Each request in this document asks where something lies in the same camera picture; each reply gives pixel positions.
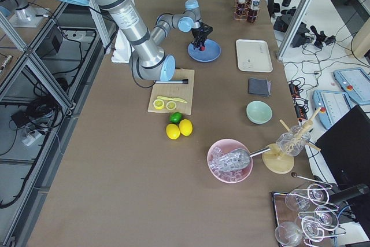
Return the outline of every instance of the computer screen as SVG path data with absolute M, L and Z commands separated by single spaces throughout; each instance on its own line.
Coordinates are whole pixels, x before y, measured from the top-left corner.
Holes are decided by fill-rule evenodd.
M 370 119 L 356 105 L 316 142 L 341 190 L 370 186 Z M 356 219 L 370 237 L 370 194 L 348 200 Z

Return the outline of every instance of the rectangular tray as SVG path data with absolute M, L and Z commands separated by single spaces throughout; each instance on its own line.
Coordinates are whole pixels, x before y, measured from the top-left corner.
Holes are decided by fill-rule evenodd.
M 236 41 L 238 68 L 243 72 L 272 72 L 268 45 L 264 40 Z

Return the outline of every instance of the pink bowl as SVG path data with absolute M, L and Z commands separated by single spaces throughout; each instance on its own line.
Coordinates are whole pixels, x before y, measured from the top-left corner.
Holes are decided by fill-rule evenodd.
M 241 149 L 244 149 L 246 150 L 248 153 L 249 153 L 249 150 L 247 149 L 247 147 L 245 145 L 243 145 L 242 143 L 240 143 L 239 141 L 237 140 L 233 140 L 233 139 L 222 139 L 222 140 L 219 140 L 217 141 L 216 143 L 214 143 L 208 150 L 208 154 L 207 154 L 207 164 L 208 164 L 208 168 L 210 170 L 210 172 L 212 173 L 212 175 L 215 176 L 216 179 L 222 181 L 222 182 L 225 182 L 225 183 L 237 183 L 237 182 L 241 182 L 243 180 L 245 180 L 249 175 L 250 173 L 252 172 L 252 168 L 253 168 L 253 159 L 251 158 L 250 159 L 250 164 L 242 169 L 242 176 L 236 180 L 236 181 L 228 181 L 228 180 L 225 180 L 225 179 L 222 179 L 219 175 L 217 175 L 212 169 L 211 167 L 209 166 L 209 163 L 212 161 L 213 159 L 213 155 L 212 155 L 212 152 L 213 152 L 213 149 L 215 147 L 218 147 L 222 150 L 222 152 L 224 154 L 232 151 L 232 150 L 235 150 L 237 148 L 241 148 Z

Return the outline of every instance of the blue cable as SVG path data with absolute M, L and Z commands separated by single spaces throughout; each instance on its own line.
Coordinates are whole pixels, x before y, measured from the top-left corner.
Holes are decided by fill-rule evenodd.
M 338 213 L 338 221 L 339 221 L 339 217 L 342 215 L 342 213 L 348 209 L 350 207 L 350 205 L 346 205 L 344 208 L 341 209 L 341 211 L 339 211 Z M 334 247 L 338 247 L 338 244 L 336 243 L 336 237 L 334 237 Z

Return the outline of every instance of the wooden cutting board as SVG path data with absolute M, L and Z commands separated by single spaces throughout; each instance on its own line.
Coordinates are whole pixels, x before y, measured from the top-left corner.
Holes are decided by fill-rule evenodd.
M 193 69 L 177 69 L 172 80 L 182 80 L 188 79 L 188 84 L 155 84 L 151 90 L 148 112 L 154 113 L 174 113 L 180 112 L 185 115 L 191 115 L 191 106 L 193 103 L 193 88 L 194 88 L 194 75 L 195 71 Z M 174 110 L 167 110 L 166 107 L 157 110 L 154 108 L 153 102 L 157 99 L 157 96 L 164 96 L 170 98 L 182 98 L 187 101 L 186 104 L 176 101 L 176 108 Z

